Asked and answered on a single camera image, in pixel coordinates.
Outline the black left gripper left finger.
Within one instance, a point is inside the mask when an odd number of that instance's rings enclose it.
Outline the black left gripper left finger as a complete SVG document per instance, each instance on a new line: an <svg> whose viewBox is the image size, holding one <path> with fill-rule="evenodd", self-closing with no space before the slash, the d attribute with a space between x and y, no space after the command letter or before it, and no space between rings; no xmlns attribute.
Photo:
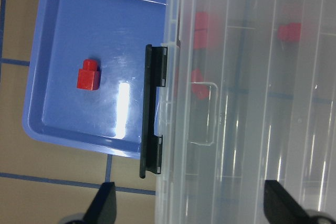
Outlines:
<svg viewBox="0 0 336 224"><path fill-rule="evenodd" d="M102 183L88 210L84 223L115 223L117 218L117 199L114 182Z"/></svg>

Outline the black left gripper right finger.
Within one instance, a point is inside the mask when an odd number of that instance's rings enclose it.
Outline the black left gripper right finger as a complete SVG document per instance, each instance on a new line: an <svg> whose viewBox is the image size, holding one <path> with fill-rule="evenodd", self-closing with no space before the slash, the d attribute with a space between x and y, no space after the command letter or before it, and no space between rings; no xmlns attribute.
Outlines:
<svg viewBox="0 0 336 224"><path fill-rule="evenodd" d="M276 180L265 180L263 208L269 223L309 223L309 215Z"/></svg>

